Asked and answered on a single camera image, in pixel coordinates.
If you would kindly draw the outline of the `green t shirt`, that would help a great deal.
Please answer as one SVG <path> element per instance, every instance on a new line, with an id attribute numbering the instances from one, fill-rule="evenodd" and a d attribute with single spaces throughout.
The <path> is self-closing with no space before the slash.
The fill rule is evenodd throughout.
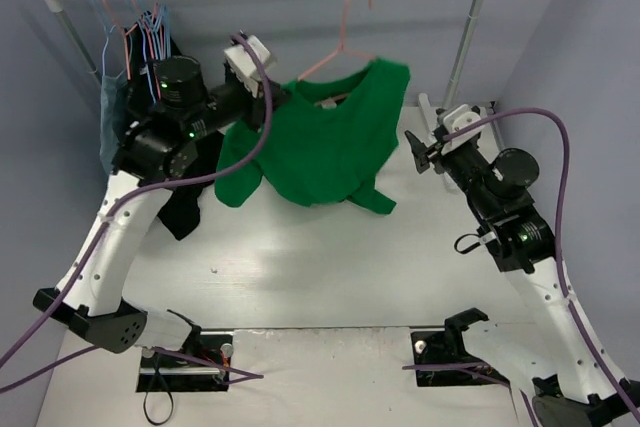
<path id="1" fill-rule="evenodd" d="M 275 111 L 264 147 L 215 182 L 217 199 L 237 208 L 268 181 L 304 207 L 350 201 L 390 214 L 396 203 L 377 190 L 376 176 L 398 146 L 409 81 L 408 66 L 377 59 L 343 79 L 284 85 L 290 98 Z"/>

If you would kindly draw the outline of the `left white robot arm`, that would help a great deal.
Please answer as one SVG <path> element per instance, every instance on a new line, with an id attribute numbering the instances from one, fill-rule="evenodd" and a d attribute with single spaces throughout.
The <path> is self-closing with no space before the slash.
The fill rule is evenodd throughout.
<path id="1" fill-rule="evenodd" d="M 199 142 L 238 120 L 254 130 L 270 128 L 275 110 L 288 99 L 263 66 L 227 55 L 224 67 L 224 82 L 207 89 L 192 57 L 154 63 L 159 99 L 142 121 L 128 127 L 74 266 L 56 286 L 34 296 L 33 305 L 45 318 L 97 348 L 112 353 L 163 349 L 180 367 L 199 356 L 198 325 L 174 311 L 134 306 L 123 290 L 142 240 L 171 196 L 220 178 L 219 173 L 187 175 L 200 156 Z"/>

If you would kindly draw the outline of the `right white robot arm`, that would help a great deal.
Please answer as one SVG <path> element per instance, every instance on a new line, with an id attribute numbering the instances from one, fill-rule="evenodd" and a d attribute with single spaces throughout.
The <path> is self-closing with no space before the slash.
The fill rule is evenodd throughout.
<path id="1" fill-rule="evenodd" d="M 556 238 L 528 192 L 536 160 L 510 148 L 488 161 L 471 139 L 447 153 L 405 134 L 418 172 L 448 174 L 478 223 L 472 249 L 483 247 L 518 292 L 547 353 L 510 339 L 488 315 L 470 308 L 446 319 L 439 335 L 452 361 L 476 360 L 519 390 L 536 426 L 609 426 L 639 413 L 639 384 L 605 362 L 605 350 L 556 259 Z"/>

